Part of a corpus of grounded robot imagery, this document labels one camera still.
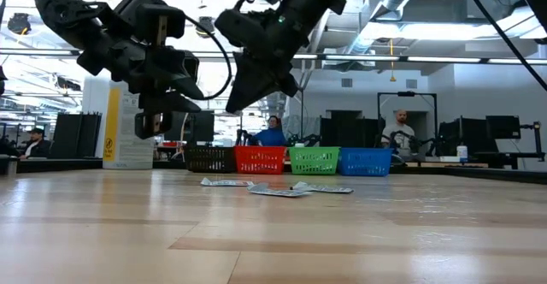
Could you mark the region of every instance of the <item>paper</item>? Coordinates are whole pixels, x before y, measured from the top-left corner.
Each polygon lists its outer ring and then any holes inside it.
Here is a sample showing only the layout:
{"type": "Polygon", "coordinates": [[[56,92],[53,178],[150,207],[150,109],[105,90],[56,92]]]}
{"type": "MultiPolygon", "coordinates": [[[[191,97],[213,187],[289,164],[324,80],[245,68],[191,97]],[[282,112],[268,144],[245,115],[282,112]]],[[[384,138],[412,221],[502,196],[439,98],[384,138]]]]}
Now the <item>paper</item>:
{"type": "Polygon", "coordinates": [[[315,192],[327,192],[327,193],[352,193],[353,192],[353,189],[350,189],[350,188],[309,185],[301,181],[299,181],[296,185],[292,186],[291,189],[297,190],[297,191],[315,191],[315,192]]]}
{"type": "Polygon", "coordinates": [[[252,181],[243,181],[243,180],[221,180],[221,181],[211,181],[207,178],[203,178],[202,186],[253,186],[255,185],[252,181]]]}
{"type": "Polygon", "coordinates": [[[273,195],[285,198],[298,198],[306,195],[310,195],[310,192],[295,191],[295,190],[270,190],[268,184],[262,183],[254,186],[248,186],[247,190],[254,194],[273,195]]]}

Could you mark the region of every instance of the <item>plastic basket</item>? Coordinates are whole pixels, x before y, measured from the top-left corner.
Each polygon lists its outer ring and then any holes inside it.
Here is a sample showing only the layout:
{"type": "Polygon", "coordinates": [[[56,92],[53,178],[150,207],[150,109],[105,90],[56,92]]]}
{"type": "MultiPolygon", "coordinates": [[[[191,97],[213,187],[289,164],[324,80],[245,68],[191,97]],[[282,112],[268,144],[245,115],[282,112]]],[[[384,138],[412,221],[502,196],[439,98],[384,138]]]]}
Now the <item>plastic basket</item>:
{"type": "Polygon", "coordinates": [[[292,147],[292,173],[295,175],[334,175],[338,166],[339,147],[292,147]]]}
{"type": "Polygon", "coordinates": [[[340,174],[346,176],[387,176],[390,173],[391,149],[342,148],[340,174]]]}
{"type": "Polygon", "coordinates": [[[236,146],[234,148],[238,173],[283,174],[285,147],[236,146]]]}
{"type": "Polygon", "coordinates": [[[186,168],[194,173],[233,173],[233,147],[190,147],[184,150],[186,168]]]}

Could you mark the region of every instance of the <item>man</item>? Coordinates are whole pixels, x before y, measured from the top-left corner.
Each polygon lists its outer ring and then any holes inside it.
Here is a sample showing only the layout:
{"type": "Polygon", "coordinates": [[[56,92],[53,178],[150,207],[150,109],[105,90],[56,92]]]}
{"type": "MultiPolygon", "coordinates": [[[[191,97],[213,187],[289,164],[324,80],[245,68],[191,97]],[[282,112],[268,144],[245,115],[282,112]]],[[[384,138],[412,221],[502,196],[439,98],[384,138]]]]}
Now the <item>man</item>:
{"type": "Polygon", "coordinates": [[[51,142],[44,139],[44,130],[35,127],[29,133],[31,134],[31,139],[26,142],[25,154],[20,156],[19,159],[49,156],[51,142]]]}
{"type": "MultiPolygon", "coordinates": [[[[410,136],[414,136],[414,130],[407,125],[407,111],[400,109],[395,113],[397,122],[393,125],[386,126],[382,132],[382,145],[384,147],[390,146],[390,138],[392,133],[398,131],[404,132],[410,136]]],[[[395,142],[397,143],[397,150],[401,156],[410,156],[410,139],[402,134],[395,136],[395,142]]]]}

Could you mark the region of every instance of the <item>person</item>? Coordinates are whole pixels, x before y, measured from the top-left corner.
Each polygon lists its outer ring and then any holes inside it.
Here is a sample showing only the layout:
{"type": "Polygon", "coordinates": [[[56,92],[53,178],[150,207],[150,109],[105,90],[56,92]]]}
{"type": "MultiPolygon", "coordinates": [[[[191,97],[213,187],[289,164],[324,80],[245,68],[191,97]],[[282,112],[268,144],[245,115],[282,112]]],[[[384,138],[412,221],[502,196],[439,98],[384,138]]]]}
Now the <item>person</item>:
{"type": "Polygon", "coordinates": [[[270,116],[268,129],[262,130],[253,137],[253,140],[262,146],[283,146],[286,144],[285,135],[281,127],[281,120],[278,116],[270,116]]]}
{"type": "MultiPolygon", "coordinates": [[[[392,133],[401,131],[407,135],[414,136],[414,130],[407,125],[407,111],[400,109],[395,113],[396,123],[386,126],[384,131],[382,131],[382,145],[384,147],[390,146],[390,138],[392,133]]],[[[397,134],[394,138],[397,143],[397,150],[402,156],[407,156],[411,154],[410,150],[410,139],[402,134],[397,134]]]]}
{"type": "Polygon", "coordinates": [[[25,154],[21,155],[19,159],[49,156],[51,142],[44,139],[44,130],[35,127],[29,133],[31,134],[31,139],[26,142],[25,154]]]}

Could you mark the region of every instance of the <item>metal frame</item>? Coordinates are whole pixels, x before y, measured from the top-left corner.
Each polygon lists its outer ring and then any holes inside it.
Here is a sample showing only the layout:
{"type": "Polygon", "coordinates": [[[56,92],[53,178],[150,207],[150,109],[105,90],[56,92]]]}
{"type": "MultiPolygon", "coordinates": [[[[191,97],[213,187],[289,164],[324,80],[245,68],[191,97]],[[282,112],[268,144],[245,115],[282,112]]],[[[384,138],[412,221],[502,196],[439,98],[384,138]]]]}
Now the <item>metal frame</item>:
{"type": "Polygon", "coordinates": [[[411,98],[415,96],[430,96],[433,98],[433,117],[435,119],[435,138],[438,137],[438,112],[437,112],[437,94],[431,92],[379,92],[376,96],[376,106],[378,113],[378,131],[382,133],[381,112],[380,112],[380,99],[383,95],[393,95],[398,97],[411,98]]]}

